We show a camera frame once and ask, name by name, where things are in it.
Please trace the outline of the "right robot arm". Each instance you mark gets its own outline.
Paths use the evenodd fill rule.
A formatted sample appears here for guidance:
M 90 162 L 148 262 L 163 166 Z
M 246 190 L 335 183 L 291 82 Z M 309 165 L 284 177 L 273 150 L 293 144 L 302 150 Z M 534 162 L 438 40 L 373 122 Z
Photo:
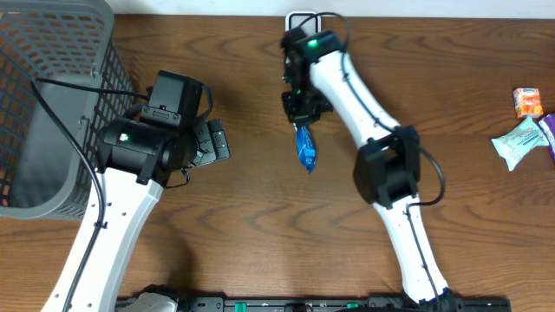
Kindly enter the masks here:
M 402 287 L 418 305 L 439 303 L 449 290 L 434 260 L 421 220 L 420 159 L 437 161 L 420 142 L 415 128 L 402 126 L 378 103 L 350 59 L 347 45 L 331 30 L 307 35 L 300 27 L 284 33 L 284 112 L 296 127 L 334 111 L 347 127 L 357 154 L 356 189 L 381 217 L 393 245 Z

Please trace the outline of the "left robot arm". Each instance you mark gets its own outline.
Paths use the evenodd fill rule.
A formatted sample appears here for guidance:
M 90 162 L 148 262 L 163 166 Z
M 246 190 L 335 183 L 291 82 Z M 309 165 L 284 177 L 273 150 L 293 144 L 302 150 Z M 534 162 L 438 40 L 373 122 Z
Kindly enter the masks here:
M 144 95 L 96 136 L 97 163 L 84 159 L 92 185 L 69 257 L 44 305 L 46 311 L 178 311 L 184 302 L 153 288 L 117 296 L 140 231 L 169 188 L 173 172 L 228 159 L 220 120 L 199 111 L 212 90 L 186 75 L 161 70 Z

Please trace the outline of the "teal white snack packet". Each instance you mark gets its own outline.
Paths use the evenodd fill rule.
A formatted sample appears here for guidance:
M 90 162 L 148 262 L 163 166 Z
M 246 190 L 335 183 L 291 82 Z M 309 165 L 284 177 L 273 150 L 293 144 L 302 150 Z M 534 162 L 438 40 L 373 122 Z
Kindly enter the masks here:
M 510 172 L 532 149 L 549 145 L 548 139 L 532 117 L 526 117 L 511 132 L 491 141 Z

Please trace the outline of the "red purple snack bag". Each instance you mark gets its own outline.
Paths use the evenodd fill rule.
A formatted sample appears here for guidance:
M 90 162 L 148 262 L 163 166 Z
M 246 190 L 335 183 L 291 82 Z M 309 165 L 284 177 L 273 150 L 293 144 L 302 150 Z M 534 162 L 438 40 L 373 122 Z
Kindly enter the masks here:
M 555 116 L 547 114 L 539 121 L 539 127 L 543 131 L 549 143 L 549 153 L 552 161 L 555 162 Z

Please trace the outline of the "blue snack wrapper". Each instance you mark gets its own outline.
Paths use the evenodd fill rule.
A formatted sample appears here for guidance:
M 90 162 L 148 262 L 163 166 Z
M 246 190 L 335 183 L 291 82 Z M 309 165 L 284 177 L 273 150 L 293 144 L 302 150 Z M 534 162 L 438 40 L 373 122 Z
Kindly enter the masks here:
M 307 126 L 294 124 L 297 157 L 303 167 L 312 173 L 316 167 L 317 150 L 314 146 L 310 129 Z

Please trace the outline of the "orange Kleenex tissue pack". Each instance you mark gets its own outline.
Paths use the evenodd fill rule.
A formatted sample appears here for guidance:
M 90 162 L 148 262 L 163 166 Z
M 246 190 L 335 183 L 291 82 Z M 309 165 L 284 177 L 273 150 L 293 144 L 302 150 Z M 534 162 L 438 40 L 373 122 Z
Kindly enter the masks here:
M 544 114 L 537 88 L 516 88 L 513 91 L 513 99 L 518 118 L 537 118 Z

